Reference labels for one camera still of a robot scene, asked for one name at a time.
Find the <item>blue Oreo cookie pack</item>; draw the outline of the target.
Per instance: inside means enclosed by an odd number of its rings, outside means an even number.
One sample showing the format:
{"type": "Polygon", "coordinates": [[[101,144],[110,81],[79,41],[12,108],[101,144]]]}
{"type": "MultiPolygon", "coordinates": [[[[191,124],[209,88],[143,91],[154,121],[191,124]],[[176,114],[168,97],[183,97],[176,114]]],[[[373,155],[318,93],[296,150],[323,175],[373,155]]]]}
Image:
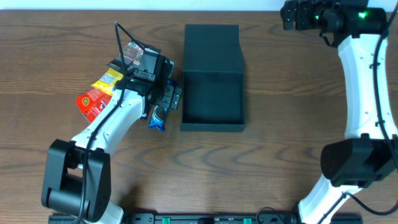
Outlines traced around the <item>blue Oreo cookie pack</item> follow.
{"type": "MultiPolygon", "coordinates": [[[[167,85],[178,86],[178,84],[171,79],[167,81],[167,85]]],[[[164,132],[164,123],[167,118],[168,110],[167,108],[155,105],[148,127],[151,129],[156,128],[164,132]]]]}

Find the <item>black snack packet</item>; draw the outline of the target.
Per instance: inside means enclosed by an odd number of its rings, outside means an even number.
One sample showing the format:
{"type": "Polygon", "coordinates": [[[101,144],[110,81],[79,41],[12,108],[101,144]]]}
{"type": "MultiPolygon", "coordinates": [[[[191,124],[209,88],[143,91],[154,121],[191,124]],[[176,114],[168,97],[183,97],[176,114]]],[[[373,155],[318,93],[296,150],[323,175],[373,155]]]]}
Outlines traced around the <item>black snack packet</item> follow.
{"type": "Polygon", "coordinates": [[[110,61],[108,67],[122,73],[123,77],[133,78],[134,72],[139,68],[144,51],[145,49],[142,49],[135,42],[130,42],[123,48],[123,54],[110,61]]]}

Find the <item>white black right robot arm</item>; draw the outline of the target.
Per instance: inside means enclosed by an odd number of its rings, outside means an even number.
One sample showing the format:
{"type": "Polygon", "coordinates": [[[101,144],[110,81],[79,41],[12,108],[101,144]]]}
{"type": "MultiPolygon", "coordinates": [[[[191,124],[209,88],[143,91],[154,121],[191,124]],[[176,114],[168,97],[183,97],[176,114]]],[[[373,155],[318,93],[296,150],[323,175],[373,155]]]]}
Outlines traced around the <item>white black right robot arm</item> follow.
{"type": "Polygon", "coordinates": [[[345,75],[345,138],[326,145],[322,175],[299,201],[287,223],[359,223],[339,208],[374,182],[397,170],[397,126],[386,76],[389,27],[394,19],[367,1],[286,1],[280,10],[286,30],[314,30],[338,49],[345,75]]]}

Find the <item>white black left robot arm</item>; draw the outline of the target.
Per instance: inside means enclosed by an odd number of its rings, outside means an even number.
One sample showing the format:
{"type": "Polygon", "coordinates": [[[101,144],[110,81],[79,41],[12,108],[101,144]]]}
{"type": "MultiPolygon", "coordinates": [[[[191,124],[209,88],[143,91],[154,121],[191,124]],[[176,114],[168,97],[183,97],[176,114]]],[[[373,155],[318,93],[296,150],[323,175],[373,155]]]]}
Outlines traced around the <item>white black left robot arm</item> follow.
{"type": "Polygon", "coordinates": [[[71,215],[71,223],[122,223],[124,210],[110,201],[111,157],[127,130],[151,105],[177,109],[182,89],[173,81],[118,81],[105,109],[70,141],[56,139],[47,152],[41,203],[71,215]]]}

